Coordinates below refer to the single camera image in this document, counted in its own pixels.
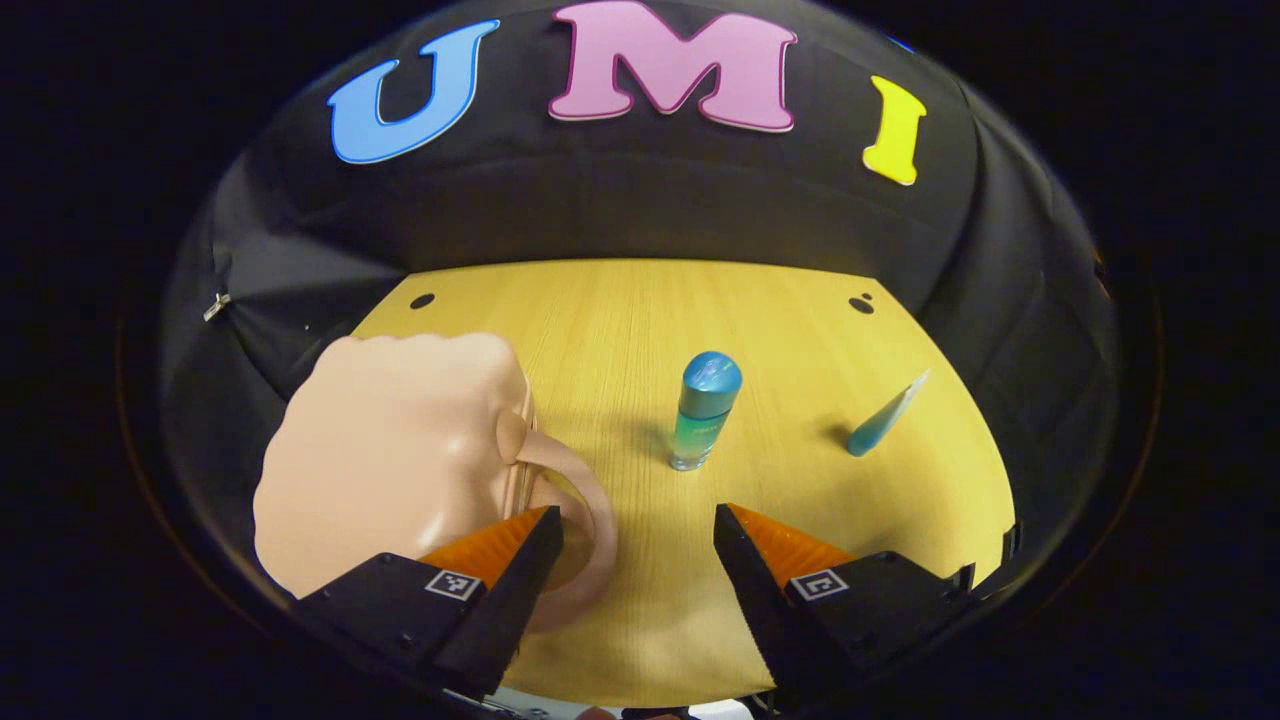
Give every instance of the mug handle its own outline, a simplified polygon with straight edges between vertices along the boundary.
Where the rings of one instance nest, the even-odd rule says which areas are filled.
[[[539,596],[526,629],[540,633],[571,623],[604,593],[617,560],[618,528],[609,497],[604,495],[591,468],[564,443],[531,429],[525,436],[516,460],[554,470],[572,483],[585,503],[545,478],[539,478],[534,483],[529,506],[558,505],[561,516],[586,530],[593,544],[591,556],[573,579]]]

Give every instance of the yellow wooden tabletop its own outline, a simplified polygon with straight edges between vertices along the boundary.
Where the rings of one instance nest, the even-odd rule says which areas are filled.
[[[426,293],[434,301],[412,309]],[[865,314],[850,297],[870,296]],[[1014,505],[960,378],[870,278],[695,260],[554,260],[421,273],[358,337],[493,332],[516,347],[543,432],[609,493],[617,571],[577,623],[526,637],[503,684],[602,706],[668,707],[772,687],[712,546],[736,502],[855,556],[895,550],[936,575],[1000,564]],[[685,364],[733,357],[744,384],[707,465],[666,462]],[[864,457],[844,443],[925,369]]]

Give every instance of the blue letter u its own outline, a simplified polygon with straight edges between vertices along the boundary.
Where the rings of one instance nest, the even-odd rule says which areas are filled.
[[[431,99],[403,120],[384,123],[379,111],[383,78],[399,60],[388,60],[339,87],[329,96],[333,150],[338,158],[357,165],[380,163],[426,145],[449,129],[476,95],[480,38],[495,29],[498,20],[485,20],[424,45],[419,55],[435,55]]]

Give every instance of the beige mug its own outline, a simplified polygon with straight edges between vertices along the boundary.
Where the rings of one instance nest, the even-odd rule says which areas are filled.
[[[617,555],[604,489],[538,430],[529,379],[502,337],[347,337],[316,360],[268,445],[253,543],[266,573],[301,598],[379,552],[422,557],[541,505],[558,505],[591,551],[539,597],[530,632],[571,623],[604,592]]]

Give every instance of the pink letter m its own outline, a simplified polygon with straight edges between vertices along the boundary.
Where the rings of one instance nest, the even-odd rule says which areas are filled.
[[[698,104],[703,115],[764,132],[795,126],[783,105],[782,64],[796,35],[785,27],[726,14],[681,40],[634,0],[570,5],[554,17],[573,26],[573,47],[568,88],[550,102],[553,118],[594,120],[626,114],[635,100],[618,90],[617,63],[622,61],[659,113],[678,110],[707,73],[718,69],[716,90]]]

